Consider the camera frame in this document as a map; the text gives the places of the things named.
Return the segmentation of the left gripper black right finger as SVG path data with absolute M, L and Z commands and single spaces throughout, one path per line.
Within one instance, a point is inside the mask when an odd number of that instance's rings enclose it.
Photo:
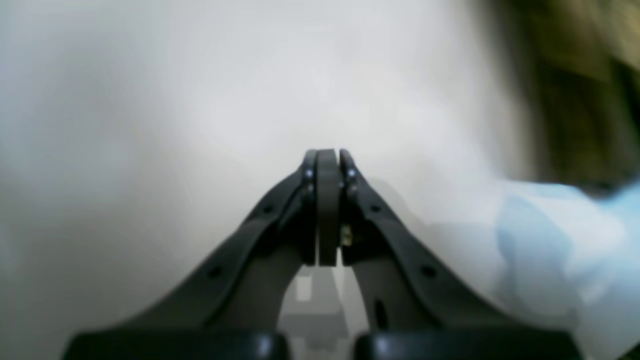
M 519 328 L 414 237 L 347 150 L 339 160 L 342 259 L 354 271 L 371 331 Z

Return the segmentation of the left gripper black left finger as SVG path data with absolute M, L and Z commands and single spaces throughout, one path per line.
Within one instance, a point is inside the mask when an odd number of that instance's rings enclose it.
M 239 228 L 126 330 L 274 330 L 304 265 L 334 266 L 341 171 L 332 149 L 309 150 Z

